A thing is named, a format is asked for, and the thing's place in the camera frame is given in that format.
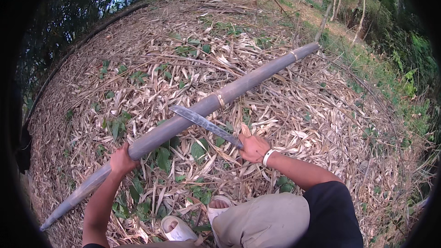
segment white sandal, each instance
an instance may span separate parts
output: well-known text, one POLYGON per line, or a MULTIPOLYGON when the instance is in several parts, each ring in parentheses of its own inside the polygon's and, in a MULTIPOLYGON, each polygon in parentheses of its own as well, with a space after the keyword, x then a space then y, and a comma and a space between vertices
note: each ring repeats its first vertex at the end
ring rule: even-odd
POLYGON ((198 236, 196 236, 196 233, 193 232, 193 230, 187 225, 187 223, 185 223, 184 220, 173 215, 168 215, 161 220, 161 228, 168 240, 198 240, 198 236), (178 222, 178 225, 176 225, 176 227, 170 231, 168 227, 172 224, 173 221, 178 222))
POLYGON ((215 217, 217 217, 221 213, 223 213, 223 212, 227 211, 229 208, 233 207, 233 203, 226 196, 213 196, 211 201, 214 201, 214 200, 221 200, 228 205, 228 208, 222 208, 222 209, 210 208, 209 204, 207 205, 207 216, 208 216, 208 220, 210 220, 211 229, 213 231, 214 239, 216 240, 216 244, 218 245, 218 247, 221 247, 221 243, 219 241, 218 235, 216 234, 216 232, 213 229, 213 220, 215 217))

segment foot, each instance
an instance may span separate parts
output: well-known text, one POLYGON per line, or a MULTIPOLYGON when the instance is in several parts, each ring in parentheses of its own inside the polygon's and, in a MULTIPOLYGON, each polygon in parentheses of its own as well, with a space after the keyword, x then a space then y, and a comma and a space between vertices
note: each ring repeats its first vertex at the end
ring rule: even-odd
POLYGON ((173 229, 175 229, 176 226, 178 226, 178 222, 177 221, 172 221, 172 223, 168 226, 168 231, 169 232, 173 231, 173 229))
POLYGON ((225 203, 224 201, 219 200, 219 199, 211 201, 208 204, 208 206, 210 208, 213 208, 213 209, 223 209, 223 208, 228 208, 229 207, 227 203, 225 203))

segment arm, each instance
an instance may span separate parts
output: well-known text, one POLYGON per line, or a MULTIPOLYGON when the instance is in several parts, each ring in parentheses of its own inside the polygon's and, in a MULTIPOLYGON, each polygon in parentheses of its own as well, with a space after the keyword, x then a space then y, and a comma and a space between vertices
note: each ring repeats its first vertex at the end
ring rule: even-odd
POLYGON ((139 164, 139 161, 130 158, 128 148, 129 143, 124 143, 111 155, 112 171, 87 203, 84 212, 83 246, 95 243, 109 247, 106 229, 116 191, 124 176, 139 164))
MULTIPOLYGON (((240 155, 251 163, 262 163, 263 157, 271 149, 268 142, 261 137, 250 136, 246 138, 240 134, 239 139, 243 143, 243 150, 240 151, 240 155)), ((279 152, 273 152, 266 163, 269 167, 275 168, 286 175, 303 190, 308 190, 317 184, 329 181, 343 183, 341 179, 326 169, 288 157, 279 152)))

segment khaki pants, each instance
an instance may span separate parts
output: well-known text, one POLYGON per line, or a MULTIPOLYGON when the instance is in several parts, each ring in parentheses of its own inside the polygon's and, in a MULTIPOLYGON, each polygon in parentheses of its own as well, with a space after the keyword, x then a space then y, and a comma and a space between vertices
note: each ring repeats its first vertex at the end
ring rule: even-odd
MULTIPOLYGON (((309 206, 291 193, 259 196, 234 206, 213 220, 221 248, 286 248, 295 244, 309 225, 309 206)), ((146 248, 195 248, 192 241, 136 245, 146 248)))

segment right hand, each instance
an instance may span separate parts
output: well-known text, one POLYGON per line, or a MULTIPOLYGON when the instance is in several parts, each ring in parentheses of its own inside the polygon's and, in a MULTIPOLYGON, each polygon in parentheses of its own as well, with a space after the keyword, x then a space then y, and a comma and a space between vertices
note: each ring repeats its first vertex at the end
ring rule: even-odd
POLYGON ((243 159, 250 163, 262 163, 265 153, 267 153, 271 146, 265 139, 258 136, 245 137, 243 134, 239 134, 239 140, 243 144, 243 150, 239 153, 243 159))

